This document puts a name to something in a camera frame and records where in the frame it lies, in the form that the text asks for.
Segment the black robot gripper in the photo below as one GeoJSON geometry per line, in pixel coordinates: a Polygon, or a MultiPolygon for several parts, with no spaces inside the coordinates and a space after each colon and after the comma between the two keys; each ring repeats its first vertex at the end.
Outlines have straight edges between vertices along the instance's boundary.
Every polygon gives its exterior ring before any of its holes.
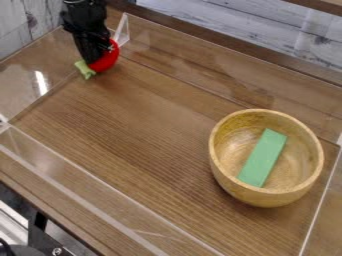
{"type": "Polygon", "coordinates": [[[78,53],[86,64],[92,64],[104,51],[110,51],[110,34],[105,27],[105,0],[62,0],[60,12],[62,28],[73,35],[78,53]]]}

